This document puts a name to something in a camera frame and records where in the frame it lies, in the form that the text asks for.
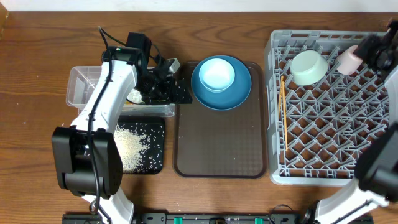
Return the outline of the pink paper cup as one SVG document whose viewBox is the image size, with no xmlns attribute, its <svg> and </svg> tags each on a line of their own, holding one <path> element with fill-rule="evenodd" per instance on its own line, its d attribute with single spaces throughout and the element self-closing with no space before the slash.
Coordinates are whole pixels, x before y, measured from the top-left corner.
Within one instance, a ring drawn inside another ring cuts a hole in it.
<svg viewBox="0 0 398 224">
<path fill-rule="evenodd" d="M 338 72 L 343 75 L 352 75 L 363 63 L 363 59 L 354 54 L 357 48 L 357 45 L 353 45 L 336 58 L 336 62 L 339 63 Z"/>
</svg>

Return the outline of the mint green bowl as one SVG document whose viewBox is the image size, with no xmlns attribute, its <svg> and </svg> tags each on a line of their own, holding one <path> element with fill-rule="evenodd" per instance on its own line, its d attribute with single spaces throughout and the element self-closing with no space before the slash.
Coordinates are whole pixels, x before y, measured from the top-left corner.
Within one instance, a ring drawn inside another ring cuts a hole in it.
<svg viewBox="0 0 398 224">
<path fill-rule="evenodd" d="M 290 65 L 292 80 L 297 85 L 312 85 L 320 81 L 328 71 L 328 62 L 314 50 L 296 55 Z"/>
</svg>

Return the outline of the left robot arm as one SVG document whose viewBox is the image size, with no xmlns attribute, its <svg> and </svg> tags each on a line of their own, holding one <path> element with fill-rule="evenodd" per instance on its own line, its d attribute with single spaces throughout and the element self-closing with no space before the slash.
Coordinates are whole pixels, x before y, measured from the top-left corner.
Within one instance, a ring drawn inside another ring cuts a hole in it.
<svg viewBox="0 0 398 224">
<path fill-rule="evenodd" d="M 151 40 L 129 33 L 126 43 L 106 44 L 101 75 L 83 111 L 69 127 L 57 127 L 52 149 L 61 189 L 88 201 L 87 214 L 64 214 L 62 223 L 135 223 L 134 204 L 121 189 L 123 165 L 114 140 L 119 116 L 132 90 L 145 105 L 190 104 L 176 69 L 159 56 L 148 68 Z"/>
</svg>

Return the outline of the dark blue plate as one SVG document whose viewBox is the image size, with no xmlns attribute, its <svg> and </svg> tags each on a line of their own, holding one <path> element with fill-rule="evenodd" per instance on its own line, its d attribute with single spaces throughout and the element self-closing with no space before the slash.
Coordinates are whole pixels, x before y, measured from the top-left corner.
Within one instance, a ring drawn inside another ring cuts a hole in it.
<svg viewBox="0 0 398 224">
<path fill-rule="evenodd" d="M 199 80 L 199 69 L 204 62 L 211 58 L 227 60 L 234 68 L 235 79 L 233 84 L 221 93 L 208 91 Z M 194 69 L 191 77 L 191 88 L 196 99 L 213 110 L 230 110 L 242 104 L 251 91 L 252 79 L 249 70 L 238 59 L 227 55 L 215 55 L 201 61 Z"/>
</svg>

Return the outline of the light blue bowl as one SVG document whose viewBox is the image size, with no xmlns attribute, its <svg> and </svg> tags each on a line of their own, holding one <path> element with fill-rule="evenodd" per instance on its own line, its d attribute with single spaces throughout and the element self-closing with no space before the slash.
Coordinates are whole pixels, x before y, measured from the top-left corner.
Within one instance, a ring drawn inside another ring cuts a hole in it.
<svg viewBox="0 0 398 224">
<path fill-rule="evenodd" d="M 199 69 L 200 83 L 210 92 L 221 93 L 234 82 L 233 66 L 222 58 L 211 58 Z"/>
</svg>

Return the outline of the white rice pile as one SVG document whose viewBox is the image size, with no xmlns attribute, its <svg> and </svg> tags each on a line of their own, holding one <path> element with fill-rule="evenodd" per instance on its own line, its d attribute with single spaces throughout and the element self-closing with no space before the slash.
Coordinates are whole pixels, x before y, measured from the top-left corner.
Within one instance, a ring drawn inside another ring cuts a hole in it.
<svg viewBox="0 0 398 224">
<path fill-rule="evenodd" d="M 158 122 L 119 122 L 114 140 L 124 174 L 158 174 L 163 168 L 165 124 Z"/>
</svg>

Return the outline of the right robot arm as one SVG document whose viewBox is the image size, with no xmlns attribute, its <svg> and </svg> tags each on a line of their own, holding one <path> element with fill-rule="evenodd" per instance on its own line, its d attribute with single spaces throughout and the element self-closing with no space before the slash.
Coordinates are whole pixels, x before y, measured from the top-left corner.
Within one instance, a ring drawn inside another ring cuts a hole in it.
<svg viewBox="0 0 398 224">
<path fill-rule="evenodd" d="M 350 223 L 364 214 L 397 202 L 397 21 L 384 36 L 364 38 L 353 55 L 383 83 L 389 97 L 389 126 L 356 163 L 354 177 L 331 197 L 317 201 L 302 223 Z"/>
</svg>

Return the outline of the white tissue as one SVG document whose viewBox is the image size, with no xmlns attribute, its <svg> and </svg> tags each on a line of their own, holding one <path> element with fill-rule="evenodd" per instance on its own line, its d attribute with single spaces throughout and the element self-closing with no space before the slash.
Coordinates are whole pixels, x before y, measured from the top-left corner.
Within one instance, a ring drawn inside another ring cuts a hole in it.
<svg viewBox="0 0 398 224">
<path fill-rule="evenodd" d="M 142 105 L 144 101 L 142 100 L 142 95 L 139 91 L 133 89 L 127 96 L 126 100 L 132 104 Z"/>
</svg>

